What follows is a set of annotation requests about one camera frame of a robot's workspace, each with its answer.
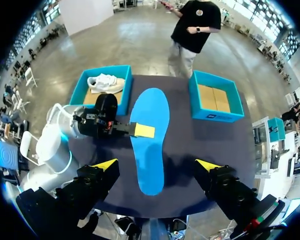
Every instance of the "hand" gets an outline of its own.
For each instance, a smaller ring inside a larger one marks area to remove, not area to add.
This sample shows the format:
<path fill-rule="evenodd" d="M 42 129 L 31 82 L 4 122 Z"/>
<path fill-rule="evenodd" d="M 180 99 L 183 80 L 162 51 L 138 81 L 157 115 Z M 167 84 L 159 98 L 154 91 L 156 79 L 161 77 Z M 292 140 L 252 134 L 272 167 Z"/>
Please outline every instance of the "hand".
<path fill-rule="evenodd" d="M 190 26 L 186 29 L 188 31 L 188 33 L 190 34 L 196 34 L 198 31 L 197 31 L 197 28 L 195 26 Z"/>
<path fill-rule="evenodd" d="M 172 6 L 170 3 L 168 3 L 168 2 L 164 2 L 164 1 L 160 1 L 164 6 L 165 6 L 165 8 L 166 9 L 168 9 L 169 11 L 173 11 L 175 8 L 174 8 L 174 6 Z"/>

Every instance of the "concrete floor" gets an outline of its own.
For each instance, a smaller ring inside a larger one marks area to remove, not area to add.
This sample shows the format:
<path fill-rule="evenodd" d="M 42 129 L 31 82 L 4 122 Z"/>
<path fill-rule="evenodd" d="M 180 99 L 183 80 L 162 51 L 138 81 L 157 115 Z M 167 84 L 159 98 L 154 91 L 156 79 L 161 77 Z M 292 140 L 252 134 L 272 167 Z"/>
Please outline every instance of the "concrete floor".
<path fill-rule="evenodd" d="M 30 132 L 41 135 L 49 108 L 69 102 L 85 69 L 131 65 L 133 74 L 169 75 L 168 48 L 176 22 L 177 18 L 163 9 L 138 7 L 50 43 L 31 63 L 34 76 L 40 79 L 38 87 L 20 86 L 21 96 L 30 101 L 26 106 Z M 290 86 L 253 43 L 233 29 L 223 27 L 220 33 L 212 34 L 193 68 L 235 81 L 245 95 L 253 122 L 266 116 L 280 117 L 289 109 L 285 95 L 292 91 Z M 102 221 L 96 233 L 116 239 L 109 218 L 103 215 Z M 229 222 L 218 208 L 190 217 L 190 225 L 206 237 Z M 196 239 L 193 234 L 188 233 L 186 239 Z"/>

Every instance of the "light gray pants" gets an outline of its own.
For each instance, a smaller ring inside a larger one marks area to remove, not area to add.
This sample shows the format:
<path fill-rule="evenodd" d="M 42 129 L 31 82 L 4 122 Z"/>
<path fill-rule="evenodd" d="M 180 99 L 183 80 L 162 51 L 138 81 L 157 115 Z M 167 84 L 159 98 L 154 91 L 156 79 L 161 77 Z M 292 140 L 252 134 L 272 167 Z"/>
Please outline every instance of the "light gray pants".
<path fill-rule="evenodd" d="M 169 49 L 168 67 L 170 76 L 189 79 L 192 76 L 192 64 L 197 54 L 172 41 Z"/>

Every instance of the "table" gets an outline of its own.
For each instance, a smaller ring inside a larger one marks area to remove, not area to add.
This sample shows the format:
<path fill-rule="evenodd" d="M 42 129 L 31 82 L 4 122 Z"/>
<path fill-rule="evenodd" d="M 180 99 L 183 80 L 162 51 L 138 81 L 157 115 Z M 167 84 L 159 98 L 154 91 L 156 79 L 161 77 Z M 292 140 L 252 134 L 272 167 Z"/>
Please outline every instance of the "table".
<path fill-rule="evenodd" d="M 118 158 L 120 177 L 97 209 L 124 216 L 169 218 L 206 211 L 207 200 L 193 177 L 195 159 L 230 165 L 248 187 L 255 177 L 255 151 L 247 102 L 240 94 L 245 117 L 234 122 L 192 119 L 188 80 L 169 76 L 134 75 L 128 115 L 117 117 L 128 123 L 138 96 L 149 88 L 161 89 L 169 104 L 170 121 L 163 143 L 164 188 L 155 196 L 141 192 L 130 137 L 94 142 L 91 137 L 70 139 L 69 148 L 81 165 Z"/>
<path fill-rule="evenodd" d="M 264 182 L 262 183 L 263 189 L 260 193 L 260 200 L 264 199 L 269 194 L 276 198 L 283 199 L 289 192 L 294 179 L 293 163 L 292 167 L 289 169 L 289 160 L 296 152 L 295 133 L 295 131 L 292 131 L 285 135 L 284 148 L 289 149 L 289 151 L 280 156 L 277 170 L 271 173 L 270 178 L 263 178 L 261 180 Z"/>

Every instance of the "cardboard box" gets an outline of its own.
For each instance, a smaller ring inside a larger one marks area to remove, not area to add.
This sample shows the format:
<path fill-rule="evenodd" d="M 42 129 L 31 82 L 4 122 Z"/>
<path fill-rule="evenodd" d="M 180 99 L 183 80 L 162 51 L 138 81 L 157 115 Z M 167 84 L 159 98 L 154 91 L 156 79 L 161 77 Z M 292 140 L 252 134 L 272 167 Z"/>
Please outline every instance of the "cardboard box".
<path fill-rule="evenodd" d="M 213 88 L 205 85 L 198 85 L 198 89 L 202 107 L 216 111 L 217 104 Z"/>
<path fill-rule="evenodd" d="M 118 65 L 118 66 L 104 66 L 100 68 L 86 69 L 82 72 L 75 88 L 72 93 L 69 105 L 83 105 L 87 108 L 93 108 L 98 97 L 97 94 L 91 94 L 90 96 L 89 86 L 87 79 L 89 77 L 96 77 L 100 74 L 113 75 L 117 78 L 124 79 L 124 87 L 118 100 L 117 116 L 125 116 L 128 113 L 128 104 L 130 100 L 130 92 L 133 83 L 132 71 L 129 65 Z"/>
<path fill-rule="evenodd" d="M 230 112 L 205 108 L 203 106 L 205 103 L 201 99 L 200 85 L 225 91 Z M 233 123 L 245 116 L 240 95 L 234 81 L 195 70 L 189 79 L 188 87 L 193 119 Z"/>
<path fill-rule="evenodd" d="M 230 113 L 227 93 L 221 89 L 213 88 L 213 94 L 215 98 L 216 109 L 218 111 Z"/>

